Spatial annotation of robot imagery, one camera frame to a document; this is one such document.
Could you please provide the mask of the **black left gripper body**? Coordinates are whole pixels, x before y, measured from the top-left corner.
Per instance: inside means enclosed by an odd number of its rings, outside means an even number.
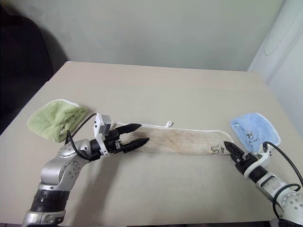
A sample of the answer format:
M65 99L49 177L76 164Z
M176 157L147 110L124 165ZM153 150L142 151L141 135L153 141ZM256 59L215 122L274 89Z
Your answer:
M120 141L120 134L123 134L123 130L116 128L109 131L109 134L105 136L105 146L109 153L119 153L124 151L124 146Z

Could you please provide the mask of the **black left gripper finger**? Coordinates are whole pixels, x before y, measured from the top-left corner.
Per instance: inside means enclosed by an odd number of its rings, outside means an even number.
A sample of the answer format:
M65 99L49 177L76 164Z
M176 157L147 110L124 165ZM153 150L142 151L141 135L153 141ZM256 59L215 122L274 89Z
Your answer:
M138 128L140 128L142 125L141 124L138 124L138 123L130 123L130 124L127 124L127 125L122 125L122 126L119 126L117 128L117 133L119 135L122 135L122 134L128 134L128 133L131 133L133 131L136 131Z
M130 152L136 150L145 145L149 140L150 138L139 138L132 140L129 143L123 145L123 152Z

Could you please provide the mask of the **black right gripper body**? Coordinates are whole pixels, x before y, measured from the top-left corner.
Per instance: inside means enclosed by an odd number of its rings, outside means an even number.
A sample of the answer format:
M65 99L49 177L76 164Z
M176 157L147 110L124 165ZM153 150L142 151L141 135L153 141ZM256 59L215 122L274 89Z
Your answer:
M257 158L252 154L247 154L245 157L243 155L234 156L234 162L236 169L244 175L245 171L255 162Z

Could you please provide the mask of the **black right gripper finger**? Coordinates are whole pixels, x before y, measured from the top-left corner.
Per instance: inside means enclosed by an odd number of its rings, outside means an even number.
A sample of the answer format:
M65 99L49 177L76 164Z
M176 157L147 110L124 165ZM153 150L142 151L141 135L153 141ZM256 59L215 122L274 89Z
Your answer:
M234 143L225 141L224 145L229 151L233 161L241 161L243 156L243 151Z

